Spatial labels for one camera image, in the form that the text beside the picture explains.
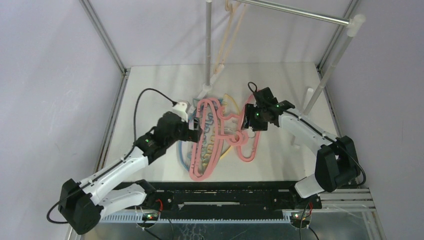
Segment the green wavy wire hanger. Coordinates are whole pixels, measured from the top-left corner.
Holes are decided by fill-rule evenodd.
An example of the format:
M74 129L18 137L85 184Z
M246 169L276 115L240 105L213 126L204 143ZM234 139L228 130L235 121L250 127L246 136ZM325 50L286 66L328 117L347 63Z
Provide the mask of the green wavy wire hanger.
M201 98L193 98L192 99L192 107L196 110L198 107L198 103L200 102Z

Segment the beige plastic hanger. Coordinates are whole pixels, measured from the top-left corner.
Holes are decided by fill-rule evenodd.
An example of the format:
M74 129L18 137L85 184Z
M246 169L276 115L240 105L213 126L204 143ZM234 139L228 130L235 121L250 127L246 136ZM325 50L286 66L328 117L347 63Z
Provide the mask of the beige plastic hanger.
M226 0L224 2L224 9L226 12L228 12L228 21L227 21L225 32L223 34L223 39L221 41L221 44L218 50L217 57L215 59L214 66L213 66L214 75L217 75L218 73L220 73L222 69L224 68L224 65L230 55L230 52L237 38L238 32L241 27L241 23L244 19L247 8L248 6L246 3L241 3L238 1L236 2L235 0L234 2L230 0ZM235 19L238 9L241 9L241 12L239 14L239 18L234 29L232 29L233 21Z

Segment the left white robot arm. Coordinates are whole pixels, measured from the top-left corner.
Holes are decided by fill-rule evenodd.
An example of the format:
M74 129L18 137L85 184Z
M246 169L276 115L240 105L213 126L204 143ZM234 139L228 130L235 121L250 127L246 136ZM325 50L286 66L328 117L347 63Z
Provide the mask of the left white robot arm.
M153 207L157 196L146 180L121 189L116 187L163 156L175 142L198 143L202 133L198 117L190 122L174 112L166 112L156 126L133 143L126 156L81 181L69 179L63 183L58 211L78 235L84 235L110 214L132 206Z

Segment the yellow wavy wire hanger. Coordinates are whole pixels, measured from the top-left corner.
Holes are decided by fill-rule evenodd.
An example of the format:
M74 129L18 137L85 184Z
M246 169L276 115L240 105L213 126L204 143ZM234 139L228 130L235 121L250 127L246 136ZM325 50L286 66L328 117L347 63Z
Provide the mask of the yellow wavy wire hanger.
M222 107L223 115L229 115L230 113L233 113L236 115L240 114L240 108L238 104L236 103L235 99L227 93L223 95L221 107ZM233 148L234 147L230 145L228 148L223 149L221 151L221 155L219 159L220 160L224 159L233 150Z

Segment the pink plastic hanger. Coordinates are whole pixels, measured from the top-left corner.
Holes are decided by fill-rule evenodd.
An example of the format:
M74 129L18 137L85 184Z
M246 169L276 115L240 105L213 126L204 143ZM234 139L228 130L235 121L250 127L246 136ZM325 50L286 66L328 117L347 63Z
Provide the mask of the pink plastic hanger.
M224 132L224 123L218 113L222 104L219 99L210 97L198 101L193 119L199 121L203 130L200 141L192 145L189 176L196 182L206 180L217 166L224 146L219 135Z
M249 140L249 135L246 131L241 129L245 110L242 109L237 114L230 112L227 115L225 115L224 110L224 106L220 106L216 110L218 119L223 121L221 124L221 130L216 135L216 138L226 141L232 147L238 147L246 144Z
M260 132L254 132L250 128L242 129L242 121L245 114L245 106L242 107L242 110L237 119L237 131L245 134L243 137L243 142L241 145L236 146L236 153L238 157L245 163L250 163L255 159L258 143L260 139Z

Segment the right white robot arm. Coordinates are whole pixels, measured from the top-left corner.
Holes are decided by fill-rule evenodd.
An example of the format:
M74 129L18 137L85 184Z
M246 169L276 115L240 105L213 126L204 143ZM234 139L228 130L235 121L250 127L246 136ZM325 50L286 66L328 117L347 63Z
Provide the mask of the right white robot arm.
M293 207L302 208L309 197L331 193L363 172L350 137L337 137L323 130L291 102L278 101L269 87L251 92L255 103L245 104L241 128L267 131L268 125L273 124L294 135L316 157L314 173L290 188L289 203Z

